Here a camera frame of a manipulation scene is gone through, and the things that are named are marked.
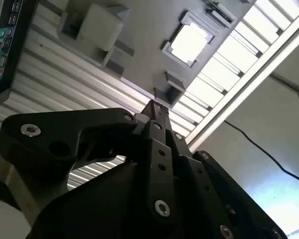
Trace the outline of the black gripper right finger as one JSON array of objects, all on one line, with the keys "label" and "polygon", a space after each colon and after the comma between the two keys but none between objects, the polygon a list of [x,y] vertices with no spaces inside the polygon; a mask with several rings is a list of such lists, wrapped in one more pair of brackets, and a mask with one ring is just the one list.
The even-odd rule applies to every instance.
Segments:
[{"label": "black gripper right finger", "polygon": [[171,129],[167,107],[158,103],[156,115],[166,129],[166,144],[172,151],[187,239],[287,237],[209,153],[189,151],[183,136]]}]

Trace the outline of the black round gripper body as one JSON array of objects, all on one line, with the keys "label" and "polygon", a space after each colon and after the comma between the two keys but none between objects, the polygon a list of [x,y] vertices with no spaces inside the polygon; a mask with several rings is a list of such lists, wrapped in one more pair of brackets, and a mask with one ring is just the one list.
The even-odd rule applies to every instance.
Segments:
[{"label": "black round gripper body", "polygon": [[51,202],[30,239],[218,239],[170,163],[121,164]]}]

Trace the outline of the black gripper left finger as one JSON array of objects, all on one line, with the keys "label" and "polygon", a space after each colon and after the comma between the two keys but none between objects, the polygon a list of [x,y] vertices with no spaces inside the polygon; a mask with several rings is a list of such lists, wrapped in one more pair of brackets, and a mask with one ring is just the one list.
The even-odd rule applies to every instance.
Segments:
[{"label": "black gripper left finger", "polygon": [[141,164],[149,182],[160,165],[171,176],[169,131],[168,111],[153,101],[136,115],[109,108],[9,116],[0,128],[0,181],[8,189],[7,202],[36,218],[68,192],[72,170],[118,155],[128,166]]}]

